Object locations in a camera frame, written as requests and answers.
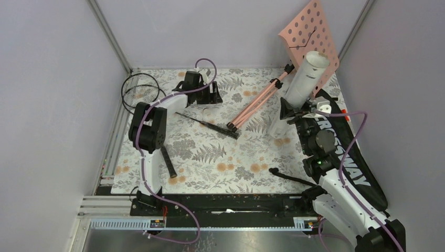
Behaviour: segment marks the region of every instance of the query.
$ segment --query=shuttlecock tube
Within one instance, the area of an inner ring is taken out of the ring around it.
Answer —
[[[329,63],[325,54],[318,51],[308,52],[284,96],[286,101],[293,107],[303,106]],[[280,120],[280,110],[281,108],[269,128],[269,134],[274,138],[283,138],[290,128],[286,120]]]

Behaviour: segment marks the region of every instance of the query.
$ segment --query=white wall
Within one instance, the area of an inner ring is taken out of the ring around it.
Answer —
[[[85,0],[2,1],[0,251],[63,250],[125,72]]]
[[[98,0],[132,67],[218,67],[289,62],[278,33],[309,0]],[[337,51],[366,0],[322,0]]]
[[[349,110],[369,112],[360,145],[408,251],[443,251],[443,13],[443,0],[377,1],[337,72]]]

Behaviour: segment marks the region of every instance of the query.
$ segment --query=pink perforated board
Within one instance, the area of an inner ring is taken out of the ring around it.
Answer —
[[[312,91],[315,95],[337,70],[340,63],[320,1],[310,1],[279,33],[279,36],[295,68],[300,66],[308,51],[319,51],[328,56],[331,63]]]

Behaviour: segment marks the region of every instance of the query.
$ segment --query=gray floor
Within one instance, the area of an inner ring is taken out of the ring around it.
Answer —
[[[194,232],[164,231],[160,236],[191,240]],[[352,247],[336,238],[324,238],[328,248],[334,251],[352,251]],[[302,232],[278,231],[205,231],[198,242],[180,245],[166,241],[147,239],[141,231],[92,229],[84,252],[147,252],[147,251],[326,251],[318,237],[307,238]]]

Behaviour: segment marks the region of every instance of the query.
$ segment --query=floral tablecloth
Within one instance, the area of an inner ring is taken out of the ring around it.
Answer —
[[[147,70],[167,94],[184,79],[186,70]],[[219,69],[216,80],[223,103],[191,105],[179,111],[193,118],[224,127],[268,82],[280,76],[281,68]],[[165,146],[178,174],[169,178],[165,164],[160,180],[163,193],[299,193],[307,186],[273,176],[268,168],[278,167],[281,173],[308,181],[296,130],[288,131],[284,139],[274,139],[267,130],[278,110],[278,98],[283,96],[294,74],[242,127],[238,140],[225,137],[197,122],[174,114],[167,119]],[[151,83],[149,78],[141,79]],[[336,76],[323,88],[345,109]],[[139,185],[140,154],[128,138],[124,138],[111,193],[129,193]]]

